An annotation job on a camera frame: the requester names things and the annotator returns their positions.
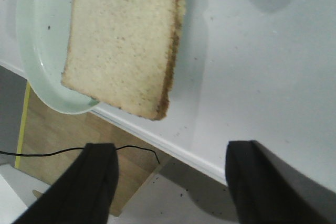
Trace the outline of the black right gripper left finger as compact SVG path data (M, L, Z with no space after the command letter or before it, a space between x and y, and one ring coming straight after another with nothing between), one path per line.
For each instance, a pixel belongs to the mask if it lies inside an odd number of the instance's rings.
M87 144L15 223L107 223L119 179L114 144Z

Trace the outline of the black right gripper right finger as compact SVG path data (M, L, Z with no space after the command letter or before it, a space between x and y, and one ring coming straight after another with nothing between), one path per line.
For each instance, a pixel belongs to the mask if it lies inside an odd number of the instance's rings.
M225 178L240 223L333 223L333 191L255 140L228 143Z

